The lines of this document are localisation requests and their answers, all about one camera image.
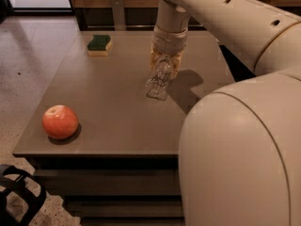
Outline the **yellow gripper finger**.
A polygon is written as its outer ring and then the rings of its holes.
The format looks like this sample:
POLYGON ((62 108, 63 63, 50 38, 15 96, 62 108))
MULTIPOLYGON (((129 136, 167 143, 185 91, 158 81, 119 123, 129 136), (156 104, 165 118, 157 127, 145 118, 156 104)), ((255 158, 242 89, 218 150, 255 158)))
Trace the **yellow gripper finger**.
POLYGON ((162 53, 152 45, 150 47, 150 69, 153 70, 157 59, 162 55, 162 53))
POLYGON ((171 79, 175 79, 181 67, 183 51, 177 52, 169 56, 169 66, 171 69, 171 79))

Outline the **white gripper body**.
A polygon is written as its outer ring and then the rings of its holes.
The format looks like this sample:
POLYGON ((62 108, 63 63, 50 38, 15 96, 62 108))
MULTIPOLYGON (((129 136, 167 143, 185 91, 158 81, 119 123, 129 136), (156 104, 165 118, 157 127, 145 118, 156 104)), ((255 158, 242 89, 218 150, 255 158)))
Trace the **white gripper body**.
POLYGON ((151 47, 161 54, 175 55, 184 49, 187 32, 187 29, 182 32, 166 32, 157 25, 153 29, 151 47))

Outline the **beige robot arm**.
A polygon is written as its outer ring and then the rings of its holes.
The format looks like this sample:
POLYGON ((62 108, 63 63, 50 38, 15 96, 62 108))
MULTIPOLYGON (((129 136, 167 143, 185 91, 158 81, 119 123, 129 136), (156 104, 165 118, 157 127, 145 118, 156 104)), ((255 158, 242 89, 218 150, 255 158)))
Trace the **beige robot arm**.
POLYGON ((300 19, 257 0, 160 0, 157 37, 193 16, 254 78, 211 92, 180 135, 185 226, 301 226, 300 19))

